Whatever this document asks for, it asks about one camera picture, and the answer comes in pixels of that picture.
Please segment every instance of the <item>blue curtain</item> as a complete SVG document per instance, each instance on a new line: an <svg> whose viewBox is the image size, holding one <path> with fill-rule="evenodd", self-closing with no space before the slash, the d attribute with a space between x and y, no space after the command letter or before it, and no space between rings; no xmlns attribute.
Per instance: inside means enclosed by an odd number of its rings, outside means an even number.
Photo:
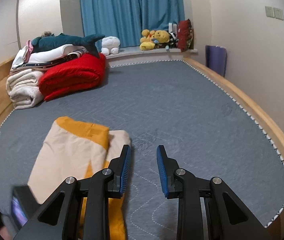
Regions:
<svg viewBox="0 0 284 240"><path fill-rule="evenodd" d="M168 29L184 20L183 0L80 0L85 36L117 36L121 47L140 45L143 29Z"/></svg>
<svg viewBox="0 0 284 240"><path fill-rule="evenodd" d="M185 20L183 0L139 0L142 30L167 30L170 22Z"/></svg>

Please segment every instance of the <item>white stuffed toy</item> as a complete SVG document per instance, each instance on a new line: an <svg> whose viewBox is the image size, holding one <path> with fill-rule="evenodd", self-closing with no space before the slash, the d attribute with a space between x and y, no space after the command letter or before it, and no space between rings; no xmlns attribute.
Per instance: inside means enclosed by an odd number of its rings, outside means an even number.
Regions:
<svg viewBox="0 0 284 240"><path fill-rule="evenodd" d="M109 36L102 39L101 52L105 56L119 53L120 40L117 37Z"/></svg>

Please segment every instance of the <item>metal screw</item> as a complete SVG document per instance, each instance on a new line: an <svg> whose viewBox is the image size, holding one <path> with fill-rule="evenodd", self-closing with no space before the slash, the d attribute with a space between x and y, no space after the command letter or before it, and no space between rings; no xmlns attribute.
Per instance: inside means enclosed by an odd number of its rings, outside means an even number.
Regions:
<svg viewBox="0 0 284 240"><path fill-rule="evenodd" d="M221 184L221 183L222 183L222 180L221 180L219 177L214 177L214 178L213 178L213 182L214 182L215 184Z"/></svg>
<svg viewBox="0 0 284 240"><path fill-rule="evenodd" d="M184 175L184 174L185 174L185 170L183 170L183 169L177 169L177 174L178 174L178 175Z"/></svg>
<svg viewBox="0 0 284 240"><path fill-rule="evenodd" d="M68 177L68 178L66 178L65 182L68 183L68 184L72 184L74 182L74 178Z"/></svg>
<svg viewBox="0 0 284 240"><path fill-rule="evenodd" d="M111 169L104 169L104 170L102 171L102 173L103 173L104 175L109 175L109 174L111 174L111 172L112 172Z"/></svg>

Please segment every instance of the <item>purple yoga mat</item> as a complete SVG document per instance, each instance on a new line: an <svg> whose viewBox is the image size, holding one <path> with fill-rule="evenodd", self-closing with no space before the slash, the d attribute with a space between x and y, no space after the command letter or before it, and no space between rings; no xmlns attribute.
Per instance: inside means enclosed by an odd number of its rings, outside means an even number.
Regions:
<svg viewBox="0 0 284 240"><path fill-rule="evenodd" d="M226 48L219 46L205 46L206 66L221 76L225 76L227 53Z"/></svg>

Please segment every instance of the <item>pillow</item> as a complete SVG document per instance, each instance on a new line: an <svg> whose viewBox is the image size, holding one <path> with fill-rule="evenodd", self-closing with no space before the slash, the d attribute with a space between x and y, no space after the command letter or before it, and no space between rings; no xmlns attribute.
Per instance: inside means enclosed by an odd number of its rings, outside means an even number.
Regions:
<svg viewBox="0 0 284 240"><path fill-rule="evenodd" d="M78 49L83 49L83 47L74 46L72 44L66 44L49 51L32 53L30 55L28 63L43 63L43 62L53 61L55 59L64 57L69 53L74 52Z"/></svg>
<svg viewBox="0 0 284 240"><path fill-rule="evenodd" d="M178 48L183 52L189 49L193 39L193 29L190 19L180 21L178 25Z"/></svg>

